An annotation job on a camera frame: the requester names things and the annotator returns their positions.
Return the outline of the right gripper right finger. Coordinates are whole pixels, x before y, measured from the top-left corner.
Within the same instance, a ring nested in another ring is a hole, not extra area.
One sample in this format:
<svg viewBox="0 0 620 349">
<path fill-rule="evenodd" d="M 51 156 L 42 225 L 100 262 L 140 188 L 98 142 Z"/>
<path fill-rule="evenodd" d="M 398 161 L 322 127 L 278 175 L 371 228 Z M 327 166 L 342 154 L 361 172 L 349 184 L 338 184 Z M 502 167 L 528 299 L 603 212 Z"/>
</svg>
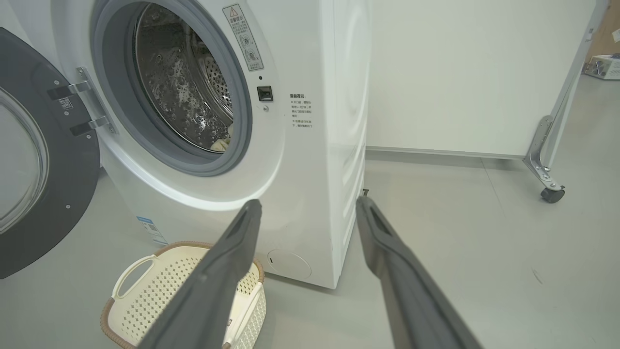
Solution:
<svg viewBox="0 0 620 349">
<path fill-rule="evenodd" d="M 356 200 L 364 259 L 381 283 L 397 349 L 480 349 L 481 344 L 378 205 Z"/>
</svg>

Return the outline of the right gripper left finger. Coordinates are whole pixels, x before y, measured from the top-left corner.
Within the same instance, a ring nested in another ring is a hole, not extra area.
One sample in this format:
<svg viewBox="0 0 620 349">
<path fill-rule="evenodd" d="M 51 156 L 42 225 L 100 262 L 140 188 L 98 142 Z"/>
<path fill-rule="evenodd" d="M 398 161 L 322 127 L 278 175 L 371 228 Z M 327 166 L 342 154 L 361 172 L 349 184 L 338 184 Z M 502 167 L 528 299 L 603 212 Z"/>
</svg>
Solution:
<svg viewBox="0 0 620 349">
<path fill-rule="evenodd" d="M 140 349 L 219 349 L 235 290 L 254 261 L 262 205 L 246 201 L 142 338 Z"/>
</svg>

